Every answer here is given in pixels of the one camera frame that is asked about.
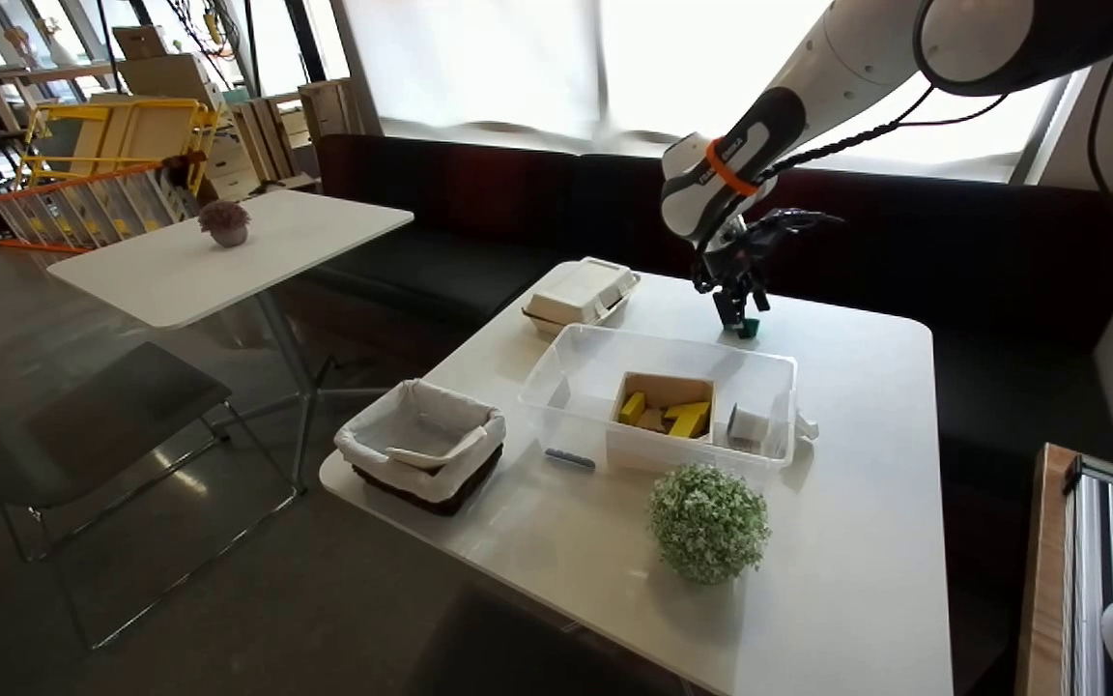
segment dark cushioned bench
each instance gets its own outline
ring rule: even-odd
[[[416,222],[309,282],[456,338],[556,258],[601,256],[662,274],[690,262],[662,224],[651,160],[369,136],[319,140],[315,155],[324,195],[407,205]],[[787,242],[770,258],[770,289],[915,319],[936,334],[949,613],[967,624],[958,597],[972,597],[1004,617],[997,680],[1009,685],[1030,462],[1042,443],[1113,462],[1095,369],[1113,314],[1113,213],[1085,191],[833,172],[785,176],[763,211],[779,205],[846,224]]]

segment table leg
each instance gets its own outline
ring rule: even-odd
[[[295,443],[295,483],[305,486],[305,456],[309,456],[309,431],[313,431],[313,407],[315,407],[315,382],[300,360],[300,349],[286,324],[286,314],[277,310],[277,298],[274,294],[255,294],[255,305],[266,323],[266,330],[274,334],[274,343],[282,354],[282,363],[297,386],[297,443]]]

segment small plant pot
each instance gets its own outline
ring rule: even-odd
[[[246,224],[244,229],[226,229],[226,233],[207,233],[217,242],[217,248],[244,248],[246,244]]]
[[[763,498],[734,477],[680,463],[648,492],[648,530],[687,584],[726,584],[762,562]]]

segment potted plant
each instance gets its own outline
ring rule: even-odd
[[[220,244],[220,248],[238,248],[246,242],[246,211],[238,200],[207,200],[202,211],[202,229]]]
[[[680,463],[648,492],[648,530],[687,584],[722,584],[762,562],[763,498],[717,470]]]

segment curtain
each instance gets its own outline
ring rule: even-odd
[[[827,0],[342,0],[383,119],[423,128],[510,123],[622,153],[726,132],[785,68]],[[816,140],[891,119],[922,95],[913,79],[877,110]],[[1052,84],[972,123],[908,128],[829,168],[1009,178]],[[989,102],[936,97],[915,119]]]

